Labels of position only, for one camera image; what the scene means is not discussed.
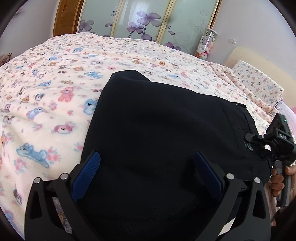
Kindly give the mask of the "right hand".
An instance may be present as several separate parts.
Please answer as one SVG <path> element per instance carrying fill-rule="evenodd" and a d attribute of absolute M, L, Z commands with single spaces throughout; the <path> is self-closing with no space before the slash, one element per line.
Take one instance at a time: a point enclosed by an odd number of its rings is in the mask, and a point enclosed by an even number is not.
<path fill-rule="evenodd" d="M 290 201 L 293 201 L 295 199 L 295 165 L 289 166 L 285 168 L 285 173 L 291 177 L 291 186 L 290 186 Z M 277 173 L 276 168 L 272 169 L 271 173 L 271 192 L 274 197 L 278 197 L 281 193 L 281 190 L 285 187 L 283 183 L 283 175 L 279 175 Z"/>

